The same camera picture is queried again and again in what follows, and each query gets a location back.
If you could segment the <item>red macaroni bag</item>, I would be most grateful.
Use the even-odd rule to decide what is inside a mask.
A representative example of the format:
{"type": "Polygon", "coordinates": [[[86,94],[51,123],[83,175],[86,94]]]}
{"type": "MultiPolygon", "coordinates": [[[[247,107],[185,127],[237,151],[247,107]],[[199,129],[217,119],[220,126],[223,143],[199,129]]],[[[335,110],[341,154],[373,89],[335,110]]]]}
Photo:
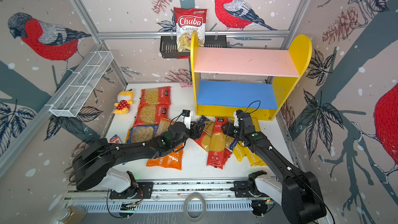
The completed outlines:
{"type": "Polygon", "coordinates": [[[141,125],[158,125],[162,118],[168,118],[169,105],[140,106],[133,127],[141,125]]]}
{"type": "Polygon", "coordinates": [[[139,106],[171,105],[171,87],[149,88],[141,90],[139,106]]]}

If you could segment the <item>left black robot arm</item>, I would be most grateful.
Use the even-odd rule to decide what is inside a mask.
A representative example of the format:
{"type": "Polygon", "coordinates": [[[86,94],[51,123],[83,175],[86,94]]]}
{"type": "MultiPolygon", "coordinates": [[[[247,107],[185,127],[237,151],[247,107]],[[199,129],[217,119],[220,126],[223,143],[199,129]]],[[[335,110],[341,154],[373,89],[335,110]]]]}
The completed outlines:
{"type": "Polygon", "coordinates": [[[162,158],[178,148],[188,139],[198,139],[205,124],[192,122],[187,128],[183,122],[175,122],[166,132],[141,143],[115,144],[99,139],[82,151],[73,160],[76,189],[89,190],[97,186],[112,167],[134,160],[162,158]]]}

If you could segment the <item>red macaroni bag far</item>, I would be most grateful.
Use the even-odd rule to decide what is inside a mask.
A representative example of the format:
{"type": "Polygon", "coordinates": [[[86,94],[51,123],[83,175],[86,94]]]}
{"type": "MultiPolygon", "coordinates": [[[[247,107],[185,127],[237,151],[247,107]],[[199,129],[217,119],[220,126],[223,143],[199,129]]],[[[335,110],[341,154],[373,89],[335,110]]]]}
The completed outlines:
{"type": "Polygon", "coordinates": [[[139,106],[171,105],[171,87],[149,88],[141,90],[139,106]]]}

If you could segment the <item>glass jar with lid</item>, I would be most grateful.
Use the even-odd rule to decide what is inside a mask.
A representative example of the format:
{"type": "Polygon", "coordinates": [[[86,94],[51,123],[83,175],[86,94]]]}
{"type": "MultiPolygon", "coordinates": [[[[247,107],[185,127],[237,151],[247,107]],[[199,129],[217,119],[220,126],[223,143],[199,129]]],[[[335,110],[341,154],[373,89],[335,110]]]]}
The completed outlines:
{"type": "Polygon", "coordinates": [[[68,206],[59,210],[56,220],[63,224],[80,224],[88,211],[80,206],[68,206]]]}

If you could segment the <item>dark blue spaghetti bag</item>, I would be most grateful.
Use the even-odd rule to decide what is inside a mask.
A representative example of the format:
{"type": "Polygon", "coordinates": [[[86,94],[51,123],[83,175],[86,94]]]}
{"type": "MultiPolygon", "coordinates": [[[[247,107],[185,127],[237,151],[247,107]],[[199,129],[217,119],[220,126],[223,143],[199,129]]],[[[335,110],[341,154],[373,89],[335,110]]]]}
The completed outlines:
{"type": "MultiPolygon", "coordinates": [[[[206,119],[208,119],[207,117],[205,117],[205,116],[201,116],[198,120],[197,120],[197,123],[204,123],[204,121],[206,120],[206,119]]],[[[235,140],[235,138],[233,138],[233,137],[230,137],[230,136],[225,136],[225,138],[226,138],[226,145],[225,145],[225,147],[229,150],[229,151],[233,151],[233,149],[234,149],[234,147],[236,146],[236,142],[234,141],[235,140]]]]}

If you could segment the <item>blue macaroni bag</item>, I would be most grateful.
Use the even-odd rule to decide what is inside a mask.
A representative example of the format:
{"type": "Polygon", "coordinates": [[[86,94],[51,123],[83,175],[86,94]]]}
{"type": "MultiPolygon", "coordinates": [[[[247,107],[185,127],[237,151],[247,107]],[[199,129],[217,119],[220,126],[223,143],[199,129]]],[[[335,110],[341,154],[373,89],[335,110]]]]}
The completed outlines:
{"type": "Polygon", "coordinates": [[[143,143],[150,141],[155,137],[158,125],[140,125],[136,127],[130,127],[125,142],[129,143],[143,143]]]}

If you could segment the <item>clear tape roll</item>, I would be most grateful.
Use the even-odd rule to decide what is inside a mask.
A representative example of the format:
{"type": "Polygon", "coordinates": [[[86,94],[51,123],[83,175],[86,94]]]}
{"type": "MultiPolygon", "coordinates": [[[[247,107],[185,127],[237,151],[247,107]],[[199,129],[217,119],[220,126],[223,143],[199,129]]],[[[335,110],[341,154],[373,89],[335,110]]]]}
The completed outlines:
{"type": "Polygon", "coordinates": [[[207,212],[207,205],[204,197],[198,192],[191,193],[186,197],[182,211],[185,218],[191,223],[200,222],[207,212]]]}

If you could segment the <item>yellow pastatime spaghetti bag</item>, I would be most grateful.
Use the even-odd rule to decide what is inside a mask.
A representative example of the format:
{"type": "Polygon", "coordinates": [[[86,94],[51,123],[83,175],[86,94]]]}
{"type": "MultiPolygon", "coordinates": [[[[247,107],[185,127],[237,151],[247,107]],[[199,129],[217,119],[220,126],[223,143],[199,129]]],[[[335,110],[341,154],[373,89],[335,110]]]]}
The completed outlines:
{"type": "MultiPolygon", "coordinates": [[[[258,119],[256,117],[252,117],[252,123],[255,127],[255,130],[257,132],[261,131],[258,119]]],[[[246,157],[248,158],[249,162],[250,162],[250,166],[251,167],[263,167],[263,166],[267,166],[267,164],[259,157],[257,156],[255,153],[253,153],[248,147],[244,148],[245,153],[246,153],[246,157]]]]}
{"type": "Polygon", "coordinates": [[[247,156],[245,146],[241,142],[237,142],[233,149],[233,154],[235,155],[238,162],[242,162],[243,158],[247,156]]]}

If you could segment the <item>yellow plush toy red dress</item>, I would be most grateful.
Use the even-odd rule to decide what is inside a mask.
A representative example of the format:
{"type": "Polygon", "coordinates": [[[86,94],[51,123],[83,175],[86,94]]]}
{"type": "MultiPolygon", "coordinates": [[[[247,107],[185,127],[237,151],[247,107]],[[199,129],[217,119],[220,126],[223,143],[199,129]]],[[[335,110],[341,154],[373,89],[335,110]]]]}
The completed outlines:
{"type": "Polygon", "coordinates": [[[113,111],[114,114],[126,115],[130,111],[130,106],[133,104],[134,92],[132,89],[128,91],[122,91],[117,96],[117,102],[114,104],[116,109],[113,111]]]}

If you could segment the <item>red Chuba cassava chips bag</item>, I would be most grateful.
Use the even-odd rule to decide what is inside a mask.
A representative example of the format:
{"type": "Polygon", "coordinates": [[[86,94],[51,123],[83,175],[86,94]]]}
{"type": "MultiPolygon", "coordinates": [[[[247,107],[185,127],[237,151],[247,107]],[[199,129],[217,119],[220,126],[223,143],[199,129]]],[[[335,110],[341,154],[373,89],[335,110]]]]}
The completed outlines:
{"type": "Polygon", "coordinates": [[[190,50],[192,33],[194,31],[197,31],[199,46],[204,47],[206,15],[207,9],[183,9],[174,7],[178,52],[190,50]]]}

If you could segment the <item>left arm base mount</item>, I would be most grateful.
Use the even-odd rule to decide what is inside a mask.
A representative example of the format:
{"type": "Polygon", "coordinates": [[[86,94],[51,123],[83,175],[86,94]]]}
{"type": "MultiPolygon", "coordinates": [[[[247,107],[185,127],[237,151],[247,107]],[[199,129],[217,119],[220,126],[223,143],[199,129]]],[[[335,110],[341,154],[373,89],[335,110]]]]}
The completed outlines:
{"type": "Polygon", "coordinates": [[[153,191],[154,182],[151,181],[137,182],[133,174],[128,172],[128,175],[131,180],[130,187],[121,193],[111,190],[109,198],[111,200],[150,199],[153,191]]]}

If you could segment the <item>red macaroni bag near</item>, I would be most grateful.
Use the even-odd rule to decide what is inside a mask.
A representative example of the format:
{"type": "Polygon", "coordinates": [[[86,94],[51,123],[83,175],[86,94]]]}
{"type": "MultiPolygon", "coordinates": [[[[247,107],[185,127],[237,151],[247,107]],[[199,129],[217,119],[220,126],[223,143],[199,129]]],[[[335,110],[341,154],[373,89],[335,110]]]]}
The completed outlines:
{"type": "Polygon", "coordinates": [[[140,106],[133,127],[141,125],[158,125],[162,118],[168,118],[169,105],[140,106]]]}

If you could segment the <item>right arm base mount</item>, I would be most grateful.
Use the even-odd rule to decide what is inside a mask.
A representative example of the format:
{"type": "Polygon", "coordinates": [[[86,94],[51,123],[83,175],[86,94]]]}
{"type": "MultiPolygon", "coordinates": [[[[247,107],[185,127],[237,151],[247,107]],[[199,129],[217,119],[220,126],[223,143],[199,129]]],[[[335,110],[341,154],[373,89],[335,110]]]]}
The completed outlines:
{"type": "Polygon", "coordinates": [[[281,197],[280,183],[262,170],[249,174],[247,180],[234,181],[230,190],[237,198],[281,197]]]}

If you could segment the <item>red spaghetti bag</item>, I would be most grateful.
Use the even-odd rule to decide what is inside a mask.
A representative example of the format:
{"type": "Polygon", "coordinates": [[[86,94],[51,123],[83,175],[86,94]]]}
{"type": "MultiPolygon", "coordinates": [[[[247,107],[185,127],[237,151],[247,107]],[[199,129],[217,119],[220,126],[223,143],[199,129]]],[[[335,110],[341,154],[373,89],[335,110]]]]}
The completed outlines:
{"type": "Polygon", "coordinates": [[[226,149],[226,135],[222,127],[228,122],[228,118],[217,117],[214,130],[210,139],[207,166],[223,169],[231,153],[226,149]]]}
{"type": "MultiPolygon", "coordinates": [[[[211,140],[211,136],[213,134],[214,130],[214,122],[211,120],[206,119],[204,121],[205,123],[205,128],[202,131],[202,135],[200,138],[195,140],[195,142],[201,146],[206,152],[209,152],[209,144],[211,140]]],[[[227,160],[230,158],[232,152],[229,151],[226,147],[224,148],[224,159],[223,159],[223,165],[227,162],[227,160]]]]}

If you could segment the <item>white mesh wall shelf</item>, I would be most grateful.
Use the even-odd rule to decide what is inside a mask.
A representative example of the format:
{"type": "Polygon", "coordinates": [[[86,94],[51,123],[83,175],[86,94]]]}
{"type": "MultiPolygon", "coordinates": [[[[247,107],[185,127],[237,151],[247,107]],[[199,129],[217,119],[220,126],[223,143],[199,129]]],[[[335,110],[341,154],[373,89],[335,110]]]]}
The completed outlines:
{"type": "Polygon", "coordinates": [[[67,85],[49,111],[56,117],[76,117],[114,57],[109,51],[91,52],[83,67],[74,71],[67,85]]]}

